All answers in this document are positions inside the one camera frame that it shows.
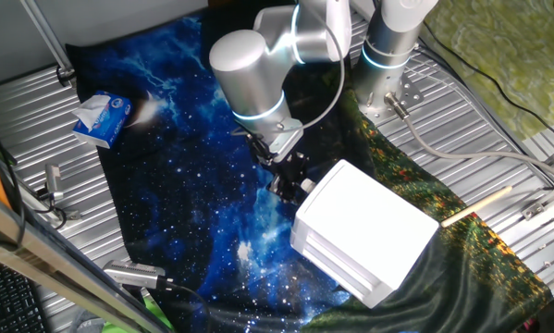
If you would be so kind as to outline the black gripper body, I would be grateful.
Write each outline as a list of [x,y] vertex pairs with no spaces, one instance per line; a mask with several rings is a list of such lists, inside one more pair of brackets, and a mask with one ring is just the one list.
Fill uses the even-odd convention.
[[280,162],[275,154],[268,158],[258,157],[258,162],[273,175],[272,182],[276,186],[296,186],[306,179],[309,157],[292,152]]

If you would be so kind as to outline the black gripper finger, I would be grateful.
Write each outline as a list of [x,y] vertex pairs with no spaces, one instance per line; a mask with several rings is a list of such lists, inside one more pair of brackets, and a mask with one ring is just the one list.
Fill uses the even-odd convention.
[[305,191],[300,184],[293,183],[285,189],[285,201],[291,204],[301,204],[305,199]]
[[272,179],[271,182],[266,186],[266,189],[275,194],[280,201],[286,201],[286,198],[284,197],[282,181],[280,179]]

